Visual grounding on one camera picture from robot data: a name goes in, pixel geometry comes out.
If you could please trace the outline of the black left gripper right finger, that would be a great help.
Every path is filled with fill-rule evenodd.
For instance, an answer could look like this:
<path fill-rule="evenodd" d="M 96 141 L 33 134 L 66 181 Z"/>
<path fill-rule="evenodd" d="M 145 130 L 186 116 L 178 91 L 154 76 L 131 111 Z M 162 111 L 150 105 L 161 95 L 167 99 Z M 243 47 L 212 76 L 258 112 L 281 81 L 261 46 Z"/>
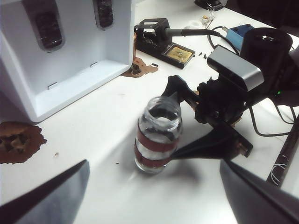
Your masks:
<path fill-rule="evenodd" d="M 299 199 L 241 166 L 220 162 L 225 193 L 239 224 L 297 224 Z"/>

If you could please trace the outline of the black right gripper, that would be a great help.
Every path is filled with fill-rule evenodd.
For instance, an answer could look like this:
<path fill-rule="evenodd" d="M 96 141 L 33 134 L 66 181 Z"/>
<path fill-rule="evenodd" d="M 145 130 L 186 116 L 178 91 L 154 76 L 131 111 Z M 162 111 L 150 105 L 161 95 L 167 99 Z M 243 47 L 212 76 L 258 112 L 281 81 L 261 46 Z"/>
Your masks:
<path fill-rule="evenodd" d="M 180 76 L 168 77 L 163 97 L 170 97 L 177 103 L 199 103 L 195 119 L 202 124 L 226 122 L 237 123 L 247 109 L 249 92 L 229 81 L 223 75 L 210 78 L 197 87 L 196 95 Z M 231 160 L 238 155 L 248 157 L 253 145 L 232 127 L 215 127 L 207 135 L 183 146 L 171 155 L 172 160 L 181 159 L 224 159 Z"/>

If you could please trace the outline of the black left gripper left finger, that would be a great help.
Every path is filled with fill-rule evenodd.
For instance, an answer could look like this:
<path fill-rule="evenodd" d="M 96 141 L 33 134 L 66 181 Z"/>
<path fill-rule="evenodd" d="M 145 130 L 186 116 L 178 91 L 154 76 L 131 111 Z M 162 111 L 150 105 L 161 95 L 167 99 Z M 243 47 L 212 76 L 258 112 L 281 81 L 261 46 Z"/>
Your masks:
<path fill-rule="evenodd" d="M 32 191 L 2 205 L 2 224 L 72 224 L 82 204 L 90 166 L 83 160 Z"/>

